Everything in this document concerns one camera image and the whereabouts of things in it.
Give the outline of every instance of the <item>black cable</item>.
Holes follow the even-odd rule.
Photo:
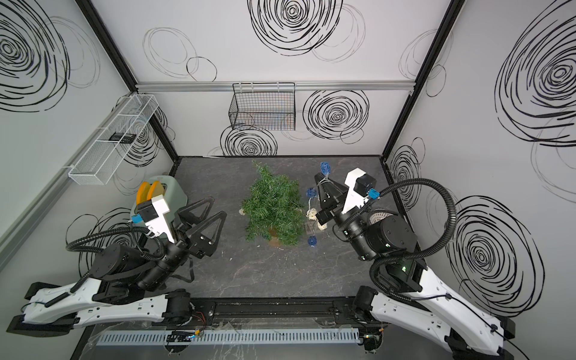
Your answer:
[[[425,297],[425,298],[412,298],[412,297],[407,297],[409,298],[411,301],[422,301],[422,300],[430,300],[430,299],[435,299],[435,298],[439,298],[439,297],[445,297],[449,300],[456,300],[457,302],[461,303],[462,305],[464,305],[468,310],[470,310],[474,315],[476,315],[477,318],[479,318],[480,320],[482,320],[482,322],[484,322],[486,324],[486,326],[488,326],[489,328],[491,328],[492,330],[490,332],[495,332],[496,334],[500,335],[500,337],[504,340],[509,342],[512,346],[514,346],[516,348],[516,350],[518,350],[525,358],[526,360],[530,360],[530,358],[518,347],[516,346],[516,344],[514,344],[513,342],[511,342],[510,340],[506,339],[506,337],[504,337],[504,335],[500,334],[498,331],[496,331],[496,329],[494,329],[492,326],[494,326],[495,324],[489,324],[488,321],[484,320],[484,318],[482,318],[482,316],[478,315],[470,306],[466,305],[466,303],[458,298],[453,297],[450,294],[442,294],[442,295],[434,295],[434,296],[430,296],[430,297]]]
[[[452,239],[452,237],[454,236],[454,231],[456,230],[456,207],[454,205],[454,199],[452,198],[452,196],[450,195],[450,193],[448,192],[448,190],[445,187],[443,187],[442,185],[440,185],[439,183],[437,183],[434,180],[417,178],[417,179],[406,179],[406,180],[398,181],[397,183],[392,184],[389,187],[387,187],[386,189],[382,190],[380,192],[379,197],[377,197],[376,199],[379,199],[379,198],[383,197],[384,195],[386,195],[386,194],[388,194],[394,190],[397,190],[401,187],[417,185],[417,184],[429,186],[432,189],[438,191],[438,193],[442,196],[442,199],[444,200],[444,203],[446,204],[446,209],[448,211],[448,220],[446,221],[444,233],[432,246],[430,246],[429,248],[427,248],[425,250],[417,251],[414,253],[408,253],[405,255],[399,255],[399,256],[381,256],[378,259],[375,259],[374,262],[372,263],[372,266],[370,266],[370,272],[369,272],[370,279],[380,290],[382,290],[387,296],[393,298],[394,300],[403,302],[405,304],[410,303],[410,301],[411,301],[410,297],[407,297],[407,296],[401,295],[401,294],[397,294],[395,291],[392,291],[391,289],[386,287],[384,284],[382,284],[377,279],[376,275],[377,275],[380,267],[384,264],[399,263],[405,259],[406,260],[421,259],[424,257],[428,257],[432,254],[435,254],[446,246],[448,241],[450,241],[450,239]],[[353,221],[355,221],[359,217],[360,213],[365,211],[364,209],[367,208],[372,202],[376,201],[376,199],[369,200],[359,211],[357,211],[350,218],[346,219],[342,223],[340,228],[342,229],[342,228],[348,227],[348,225],[350,225]]]
[[[420,298],[410,298],[411,301],[422,301],[422,300],[430,300],[430,299],[436,299],[437,297],[446,297],[446,294],[444,295],[434,295],[434,296],[430,296],[430,297],[420,297]]]
[[[82,284],[84,284],[84,282],[88,280],[89,276],[90,276],[90,270],[88,270],[84,275],[82,275],[80,280],[78,280],[78,282],[74,284],[74,286],[70,289],[70,294],[74,294],[78,289],[80,289]]]
[[[334,227],[335,227],[336,225],[337,225],[337,224],[332,225],[332,233],[334,234],[334,236],[337,237],[338,240],[340,240],[340,241],[342,241],[342,242],[349,242],[348,239],[342,240],[342,239],[336,234],[336,232],[334,231]]]
[[[474,310],[472,310],[472,309],[470,308],[470,306],[466,305],[463,301],[461,301],[460,299],[457,299],[457,298],[455,298],[455,297],[452,297],[452,300],[456,300],[457,302],[459,302],[459,303],[461,303],[462,305],[464,305],[468,310],[470,310],[472,313],[474,313],[474,315],[476,315],[480,320],[482,320],[482,321],[486,324],[486,326],[488,326],[489,328],[492,328],[492,326],[491,326],[488,322],[486,322],[486,320],[484,320],[484,319],[482,318],[482,316],[478,315]],[[526,358],[526,360],[530,360],[530,358],[529,358],[522,350],[520,350],[520,348],[519,348],[518,346],[516,346],[516,344],[514,344],[514,343],[511,342],[510,340],[506,339],[506,338],[504,337],[504,335],[500,334],[498,331],[496,331],[496,330],[494,330],[494,329],[492,329],[491,332],[495,332],[496,334],[500,335],[500,336],[502,337],[502,339],[504,339],[504,341],[507,341],[507,342],[509,342],[512,346],[514,346],[514,347],[516,348],[516,350],[518,350],[518,351]]]
[[[142,256],[142,258],[144,258],[145,260],[156,262],[162,259],[164,255],[166,255],[166,248],[164,247],[164,243],[162,242],[162,240],[160,240],[159,238],[155,237],[153,238],[153,240],[156,242],[156,245],[158,245],[160,253],[158,255],[154,255],[149,252],[142,251],[140,256]]]
[[[131,228],[114,228],[114,229],[110,229],[110,230],[105,230],[103,232],[99,232],[96,234],[91,234],[91,235],[81,237],[77,240],[74,240],[74,241],[66,244],[66,250],[74,251],[73,249],[80,246],[80,245],[84,245],[84,244],[87,244],[91,241],[94,241],[94,240],[97,240],[97,239],[100,239],[103,237],[107,237],[110,235],[117,235],[117,234],[129,233],[129,232],[146,233],[148,231],[149,231],[148,228],[141,227],[141,226],[134,226]]]
[[[42,305],[45,305],[46,303],[45,303],[45,302],[41,302],[41,301],[29,302],[29,303],[27,303],[27,304],[24,304],[24,306],[22,306],[22,307],[20,308],[20,312],[23,313],[23,312],[24,312],[24,308],[25,308],[26,306],[30,305],[30,304],[42,304]]]

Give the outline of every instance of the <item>white wire basket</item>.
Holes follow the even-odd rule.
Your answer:
[[[157,108],[154,95],[132,95],[68,176],[79,185],[106,185]]]

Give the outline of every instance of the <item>white wall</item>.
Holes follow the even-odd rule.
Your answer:
[[[576,100],[576,58],[574,51],[561,50],[574,49],[576,1],[538,18],[551,3],[469,0],[453,30],[445,87],[435,97],[420,97],[388,164],[396,180],[430,178],[460,201],[456,238],[447,251],[429,258],[436,274],[453,289],[470,279],[462,283],[461,294],[494,313],[514,316],[513,342],[532,359],[572,359],[576,148],[555,146],[574,144],[569,125],[574,108],[567,104]],[[526,50],[523,58],[513,48],[537,18],[532,26],[538,25],[518,44]],[[567,20],[554,32],[566,37],[548,33]],[[542,46],[535,51],[536,44]],[[564,73],[570,66],[571,73]],[[506,82],[500,81],[501,69]],[[556,111],[568,113],[528,116]],[[529,128],[550,121],[561,127]],[[566,136],[554,139],[558,134]],[[402,193],[416,234],[424,248],[430,246],[446,220],[442,201],[429,188]],[[506,349],[523,358],[512,346]]]
[[[268,16],[258,11],[257,3],[94,1],[139,82],[211,81],[214,68],[216,81],[403,79],[398,67],[403,51],[414,38],[439,26],[449,1],[279,2],[289,8],[272,5]],[[299,15],[290,18],[290,9]],[[253,21],[259,24],[256,30]],[[263,32],[268,35],[259,37]],[[271,39],[273,32],[277,41]],[[314,47],[319,40],[324,43]],[[185,65],[195,56],[205,59],[197,69],[195,60],[189,63],[190,76]]]
[[[74,1],[42,2],[41,7],[32,0],[22,1],[46,22],[42,26],[34,21],[24,24],[18,17],[21,14],[18,10],[8,10],[15,9],[17,3],[6,3],[7,7],[2,9],[6,22],[20,26],[19,34],[26,39],[15,40],[14,44],[32,47],[39,44],[41,54],[31,52],[26,59],[23,52],[19,56],[15,55],[17,52],[13,53],[12,56],[20,61],[18,66],[8,64],[5,58],[0,59],[3,70],[0,72],[1,95],[21,97],[0,101],[3,154],[0,168],[13,179],[3,182],[5,185],[0,189],[4,205],[0,209],[0,233],[30,204],[59,168],[69,165],[66,161],[104,120],[116,99],[128,91]],[[43,39],[31,35],[38,27],[44,27],[52,36]],[[54,43],[53,50],[49,41]],[[48,57],[51,62],[40,62],[38,56],[42,54],[51,55]],[[32,68],[39,65],[40,70],[26,75],[25,71],[18,71],[24,63]],[[42,75],[44,65],[49,68],[47,75]],[[36,93],[15,96],[11,86],[31,86],[31,92]]]
[[[296,130],[230,131],[228,108],[232,93],[156,93],[155,96],[170,118],[170,127],[183,135],[176,138],[174,144],[178,154],[185,156],[250,156],[251,151],[255,151],[253,155],[256,156],[378,155],[408,96],[404,90],[324,93],[326,97],[318,93],[314,98],[334,99],[331,101],[334,108],[342,109],[344,114],[357,107],[360,109],[358,115],[350,116],[349,121],[329,130],[330,127],[319,126],[323,122],[316,121],[323,116],[319,115],[321,111],[311,111],[310,106],[304,106],[312,92],[296,92]],[[315,136],[307,125],[324,138]],[[340,137],[339,131],[347,133]]]
[[[60,34],[65,43],[70,58],[70,79],[66,91],[57,93],[58,99],[49,98],[39,105],[21,107],[38,112],[15,112],[15,109],[16,105],[25,105],[29,98],[38,99],[37,96],[43,90],[31,97],[13,101],[11,106],[6,105],[8,101],[5,99],[0,100],[3,129],[0,134],[0,150],[3,154],[0,166],[6,177],[0,190],[3,203],[0,210],[0,232],[18,217],[58,169],[66,165],[65,162],[108,115],[118,97],[127,91],[73,0],[42,2],[41,7],[33,0],[27,0],[26,3],[39,14],[44,11],[47,17],[58,17],[52,18],[56,25],[51,30],[56,32],[56,38]],[[3,7],[2,15],[13,19],[13,13],[6,9]],[[2,60],[0,66],[2,70],[7,68]],[[51,68],[48,77],[62,85],[63,80],[54,77],[55,69],[58,67]],[[35,80],[28,81],[24,77],[10,83],[2,72],[0,79],[2,84],[37,85]],[[0,91],[5,95],[6,87],[0,85]],[[93,214],[101,218],[113,209],[130,208],[140,182],[149,176],[167,172],[172,166],[166,152],[158,147],[157,138],[150,128],[136,141],[131,154],[137,160],[131,160],[132,164],[123,162],[106,186],[79,186],[72,183],[0,272],[0,347],[3,358],[61,360],[72,355],[82,330],[73,330],[58,338],[41,339],[9,334],[4,329],[12,317],[20,313],[20,307],[26,304],[23,296],[31,283],[40,281],[66,285],[78,280],[78,254],[65,251],[66,229],[78,216]],[[103,226],[106,229],[126,218],[126,214],[119,214]],[[68,238],[73,240],[86,235],[95,222],[96,219],[91,216],[80,218],[70,227]]]
[[[268,12],[259,7],[267,3]],[[415,79],[448,3],[94,1],[139,82]],[[356,92],[361,95],[321,94],[331,100],[315,114],[305,106],[312,93],[297,92],[295,130],[252,123],[256,128],[231,135],[242,151],[215,149],[230,126],[232,93],[157,96],[174,130],[187,134],[176,142],[180,155],[380,154],[407,92]],[[366,97],[369,107],[358,97]],[[278,110],[272,95],[258,104],[259,112]]]

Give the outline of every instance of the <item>blue ball light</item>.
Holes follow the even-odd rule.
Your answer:
[[[309,188],[308,190],[306,190],[306,196],[309,198],[315,198],[316,194],[318,193],[316,192],[315,188]]]
[[[330,164],[328,161],[323,161],[320,163],[320,171],[322,171],[324,176],[328,176],[328,174],[330,174]]]

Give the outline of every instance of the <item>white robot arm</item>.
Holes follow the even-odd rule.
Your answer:
[[[201,259],[214,253],[226,213],[220,211],[208,217],[213,203],[213,198],[207,198],[182,207],[176,211],[174,222],[168,223],[165,214],[170,209],[163,196],[158,195],[138,205],[146,228],[114,228],[69,243],[70,251],[96,253],[90,271],[75,284],[32,284],[24,297],[28,303],[22,307],[22,314],[12,319],[7,331],[48,337],[98,323],[147,320],[170,325],[189,320],[190,294],[184,290],[154,297],[144,294],[161,287],[190,255]],[[204,205],[207,206],[200,217],[193,215],[193,209]],[[203,234],[214,223],[218,224],[214,233]],[[155,234],[157,252],[152,254],[121,244],[111,244],[105,249],[88,246],[111,232],[135,231]],[[162,234],[168,236],[166,244],[158,239]],[[192,263],[190,270],[192,281]]]
[[[403,327],[436,342],[454,358],[513,358],[503,342],[514,337],[514,323],[472,305],[441,281],[423,259],[442,249],[454,233],[456,211],[444,187],[428,179],[409,179],[378,192],[375,178],[360,169],[348,173],[346,186],[322,174],[314,178],[322,207],[317,214],[320,224],[334,219],[358,259],[374,260],[370,277],[378,290],[360,288],[354,301],[359,319]],[[413,184],[433,187],[448,208],[445,233],[424,251],[401,216],[370,208],[381,196]]]

